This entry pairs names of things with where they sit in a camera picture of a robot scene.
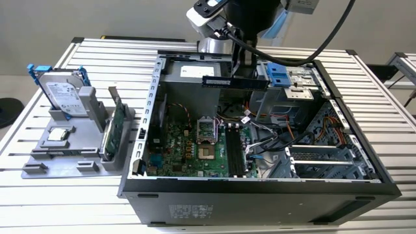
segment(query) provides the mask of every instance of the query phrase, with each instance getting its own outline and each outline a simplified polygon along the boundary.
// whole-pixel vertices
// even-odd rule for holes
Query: processor chip
[[[173,165],[172,166],[172,171],[173,172],[181,172],[183,171],[183,166],[181,165]]]
[[[215,146],[213,145],[199,145],[197,158],[213,160],[215,159]]]

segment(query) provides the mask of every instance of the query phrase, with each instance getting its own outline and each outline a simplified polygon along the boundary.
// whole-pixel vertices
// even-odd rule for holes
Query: floor
[[[37,86],[28,75],[0,76],[0,98],[16,98],[27,105],[36,90]],[[0,129],[0,139],[3,139],[9,127]]]

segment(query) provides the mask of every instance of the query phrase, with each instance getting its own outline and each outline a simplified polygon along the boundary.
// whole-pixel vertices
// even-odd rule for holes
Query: wire
[[[268,161],[268,160],[264,159],[263,157],[261,157],[261,158],[256,158],[256,159],[260,159],[260,160],[263,160],[264,162],[267,162],[267,163],[269,163],[269,164],[273,164],[273,163],[275,163],[275,162]]]
[[[325,135],[327,120],[329,120],[331,123],[335,123],[335,122],[339,123],[339,120],[337,120],[335,117],[331,117],[331,116],[325,116],[325,117],[324,117],[321,132],[320,132],[320,134],[319,134],[319,136],[317,136],[315,142],[317,142],[317,141],[321,139],[321,137]],[[336,133],[336,135],[337,135],[337,140],[339,140],[339,142],[341,143],[341,145],[345,145],[345,144],[347,144],[347,140],[345,140],[345,137],[344,137],[344,135],[343,135],[343,133],[341,133],[341,131],[340,131],[340,129],[339,129],[339,128],[333,128],[333,131],[335,131],[335,133]]]
[[[188,109],[187,109],[181,104],[179,104],[179,103],[172,103],[171,105],[168,105],[168,108],[169,108],[171,106],[179,106],[179,107],[181,107],[181,108],[184,109],[184,111],[185,111],[185,113],[187,113],[187,116],[188,116],[188,126],[189,126],[189,128],[191,128],[191,127],[192,127],[192,125],[191,125],[191,115],[189,115]]]
[[[307,135],[311,136],[312,141],[313,142],[313,138],[315,138],[315,134],[312,132],[304,132],[303,134],[299,135],[297,138],[295,138],[293,140],[291,140],[288,143],[285,143],[284,145],[276,147],[276,148],[267,148],[263,151],[257,152],[256,154],[263,154],[264,152],[277,152],[285,149],[287,146],[289,146],[293,143],[297,143]]]
[[[301,61],[291,62],[291,61],[275,58],[275,57],[269,56],[268,54],[265,54],[264,52],[261,52],[260,50],[257,50],[256,48],[251,47],[240,39],[237,39],[235,34],[231,32],[231,30],[228,28],[223,28],[221,32],[244,50],[252,52],[255,55],[257,55],[263,59],[265,59],[265,60],[268,60],[268,61],[271,61],[273,63],[277,63],[277,64],[280,64],[283,66],[292,66],[292,67],[301,66],[305,63],[312,62],[312,60],[316,58],[316,56],[323,52],[323,50],[328,46],[329,42],[332,41],[335,35],[339,32],[340,27],[344,24],[344,21],[345,21],[345,19],[348,17],[348,14],[351,12],[351,9],[352,9],[352,6],[353,6],[355,2],[356,2],[356,0],[349,0],[348,6],[345,8],[345,11],[344,11],[344,13],[343,13],[343,15],[341,15],[341,17],[339,19],[339,22],[337,22],[337,24],[336,24],[336,26],[335,26],[329,36],[327,37],[324,43],[317,48],[317,50],[313,52],[313,54],[311,54],[311,56],[307,59],[301,60]]]
[[[388,87],[388,89],[404,78],[404,76],[401,76]]]
[[[408,105],[409,105],[409,103],[411,103],[411,101],[412,101],[412,98],[409,98],[408,100],[407,100],[407,102],[404,103],[404,107],[408,107]]]
[[[264,173],[265,173],[273,166],[275,166],[275,165],[269,166],[269,167],[265,169],[265,171],[261,173],[261,178],[263,178],[263,176],[264,176]]]
[[[231,120],[231,121],[235,121],[235,122],[239,122],[240,119],[239,118],[235,118],[235,117],[229,117],[224,114],[220,114],[219,112],[216,113],[216,115],[221,118],[221,119],[227,119],[227,120]]]
[[[245,109],[249,111],[249,113],[253,115],[253,116],[257,116],[256,113],[253,113],[249,109],[248,109],[248,102],[245,102]],[[288,129],[288,132],[291,133],[291,136],[292,136],[292,139],[295,139],[295,135],[293,135],[293,132],[292,132],[292,129],[291,129],[291,125],[289,125],[289,121],[288,121],[288,115],[275,115],[275,114],[271,114],[271,116],[275,116],[275,117],[285,117],[285,125],[287,125],[287,129]]]
[[[292,139],[295,139],[293,132],[292,132],[291,126],[288,124],[288,116],[285,116],[285,124],[287,124],[288,132],[291,133]]]

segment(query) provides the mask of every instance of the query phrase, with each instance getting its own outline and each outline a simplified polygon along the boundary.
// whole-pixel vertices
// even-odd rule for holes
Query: warning label
[[[213,67],[201,66],[181,66],[181,77],[196,77],[213,76]]]
[[[172,218],[211,218],[213,205],[169,205]]]
[[[87,111],[79,99],[75,86],[61,82],[48,82],[47,87],[63,112],[72,116],[84,116]]]

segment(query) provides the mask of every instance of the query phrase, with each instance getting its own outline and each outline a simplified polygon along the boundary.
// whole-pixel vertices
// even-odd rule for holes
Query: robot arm
[[[355,4],[349,4],[344,14],[313,54],[301,61],[287,61],[269,56],[256,49],[257,35],[272,25],[281,8],[312,14],[317,0],[199,0],[187,12],[195,30],[207,38],[231,39],[233,41],[232,67],[233,77],[256,78],[257,56],[284,66],[301,66],[311,62],[335,37]]]

